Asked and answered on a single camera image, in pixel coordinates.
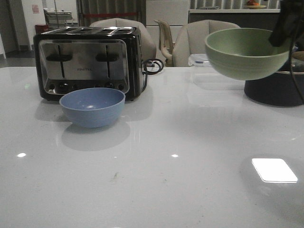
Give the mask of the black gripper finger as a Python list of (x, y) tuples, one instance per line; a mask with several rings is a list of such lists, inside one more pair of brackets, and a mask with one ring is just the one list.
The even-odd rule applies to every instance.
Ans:
[(304, 35), (304, 1), (280, 0), (280, 13), (269, 42), (280, 47), (288, 38), (295, 41)]

